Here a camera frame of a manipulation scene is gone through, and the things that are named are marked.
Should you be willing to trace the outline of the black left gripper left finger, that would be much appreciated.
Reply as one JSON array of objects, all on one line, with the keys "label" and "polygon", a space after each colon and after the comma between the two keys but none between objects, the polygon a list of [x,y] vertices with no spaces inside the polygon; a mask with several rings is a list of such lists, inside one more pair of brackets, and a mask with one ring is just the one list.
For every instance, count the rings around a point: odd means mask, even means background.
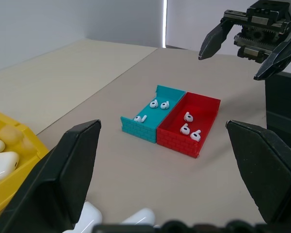
[{"label": "black left gripper left finger", "polygon": [[96,119],[63,134],[0,215],[0,233],[62,233],[74,228],[92,179],[100,129]]}]

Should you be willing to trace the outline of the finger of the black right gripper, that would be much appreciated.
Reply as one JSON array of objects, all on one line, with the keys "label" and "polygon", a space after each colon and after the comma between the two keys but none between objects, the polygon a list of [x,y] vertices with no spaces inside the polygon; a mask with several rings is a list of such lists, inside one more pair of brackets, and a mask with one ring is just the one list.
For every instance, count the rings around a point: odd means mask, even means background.
[{"label": "finger of the black right gripper", "polygon": [[291,62],[291,38],[281,42],[263,62],[254,80],[266,80],[283,71]]},{"label": "finger of the black right gripper", "polygon": [[202,43],[198,59],[211,58],[221,48],[233,26],[234,23],[219,23],[211,30]]}]

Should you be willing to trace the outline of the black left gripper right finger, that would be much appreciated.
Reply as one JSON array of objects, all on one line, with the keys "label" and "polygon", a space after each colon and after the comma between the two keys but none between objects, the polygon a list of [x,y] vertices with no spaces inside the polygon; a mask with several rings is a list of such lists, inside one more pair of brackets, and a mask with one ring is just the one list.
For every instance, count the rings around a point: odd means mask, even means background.
[{"label": "black left gripper right finger", "polygon": [[291,224],[291,149],[273,131],[229,120],[226,129],[248,192],[268,224]]}]

